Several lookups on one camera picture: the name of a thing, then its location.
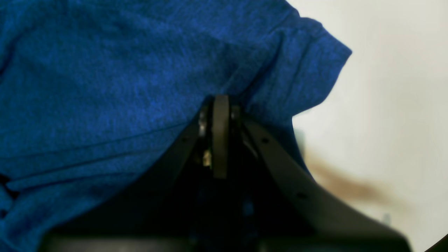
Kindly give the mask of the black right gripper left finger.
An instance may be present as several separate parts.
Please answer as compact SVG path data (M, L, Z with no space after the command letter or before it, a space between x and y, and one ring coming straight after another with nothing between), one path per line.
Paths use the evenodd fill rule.
M99 207L52 229L40 252L196 252L197 203L222 178L222 97L139 179Z

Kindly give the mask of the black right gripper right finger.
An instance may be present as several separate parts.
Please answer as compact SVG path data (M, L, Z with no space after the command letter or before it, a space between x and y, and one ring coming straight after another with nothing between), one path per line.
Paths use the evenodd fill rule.
M253 252L409 252L398 232L344 204L228 96L212 102L212 172L238 186Z

